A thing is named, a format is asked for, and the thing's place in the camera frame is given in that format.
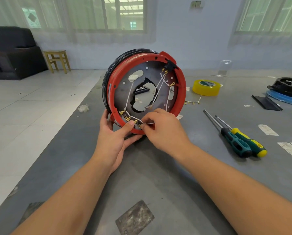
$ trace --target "black circular housing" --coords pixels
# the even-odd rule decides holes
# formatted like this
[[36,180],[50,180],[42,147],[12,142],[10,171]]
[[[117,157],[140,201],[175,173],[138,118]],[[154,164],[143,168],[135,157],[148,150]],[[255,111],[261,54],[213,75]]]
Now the black circular housing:
[[269,90],[274,90],[280,94],[292,97],[292,78],[278,78],[272,86],[267,86]]
[[105,77],[104,77],[104,80],[102,82],[101,93],[102,93],[102,100],[104,101],[105,107],[109,111],[110,114],[111,114],[111,110],[110,110],[108,100],[107,100],[107,84],[108,84],[109,78],[111,76],[111,73],[123,60],[125,60],[133,55],[142,54],[142,53],[159,54],[158,52],[152,51],[152,50],[147,49],[147,48],[137,48],[137,49],[127,51],[124,54],[117,57],[116,60],[113,61],[113,63],[110,65],[107,72],[105,73]]

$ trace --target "sofa backrest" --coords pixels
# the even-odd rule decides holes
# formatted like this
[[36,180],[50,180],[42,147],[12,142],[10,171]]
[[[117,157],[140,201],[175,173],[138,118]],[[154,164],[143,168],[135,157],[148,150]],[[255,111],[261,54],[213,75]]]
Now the sofa backrest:
[[36,42],[30,29],[16,26],[0,26],[0,51],[33,46],[36,46]]

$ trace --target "stool leg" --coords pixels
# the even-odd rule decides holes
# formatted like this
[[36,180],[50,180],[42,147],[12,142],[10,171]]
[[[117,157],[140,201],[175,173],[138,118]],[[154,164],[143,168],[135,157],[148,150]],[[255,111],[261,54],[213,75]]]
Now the stool leg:
[[57,65],[57,61],[54,59],[54,55],[51,55],[52,59],[54,60],[54,66],[56,67],[56,71],[58,72],[59,69],[58,69],[58,65]]
[[68,67],[69,71],[71,71],[70,63],[68,62],[66,52],[64,52],[64,56],[65,56],[65,62],[67,63],[67,67]]
[[59,55],[60,55],[60,60],[61,60],[61,63],[62,63],[62,67],[63,67],[64,73],[67,73],[67,69],[65,68],[65,64],[64,64],[64,60],[63,60],[62,54],[59,54]]
[[47,60],[47,62],[48,62],[48,65],[49,65],[49,69],[50,69],[50,71],[51,71],[52,73],[54,73],[53,68],[52,68],[52,65],[51,65],[51,62],[50,62],[50,59],[49,59],[49,56],[48,56],[47,54],[46,54],[45,56],[46,56],[46,60]]

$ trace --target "tiled floor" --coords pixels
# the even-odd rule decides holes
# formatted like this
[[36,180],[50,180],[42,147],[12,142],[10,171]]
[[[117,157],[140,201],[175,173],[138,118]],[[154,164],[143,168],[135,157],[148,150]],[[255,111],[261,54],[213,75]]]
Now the tiled floor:
[[0,205],[104,71],[0,80]]

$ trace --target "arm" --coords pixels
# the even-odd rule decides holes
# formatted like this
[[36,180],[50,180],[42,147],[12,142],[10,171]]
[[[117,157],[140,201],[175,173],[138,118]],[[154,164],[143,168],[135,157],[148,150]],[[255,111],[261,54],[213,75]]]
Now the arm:
[[84,233],[105,183],[122,161],[125,148],[141,138],[141,135],[135,135],[124,140],[134,127],[133,121],[113,132],[113,122],[107,118],[105,110],[92,158],[12,235]]
[[191,172],[238,234],[292,234],[290,201],[194,146],[173,114],[156,109],[148,119],[149,140]]

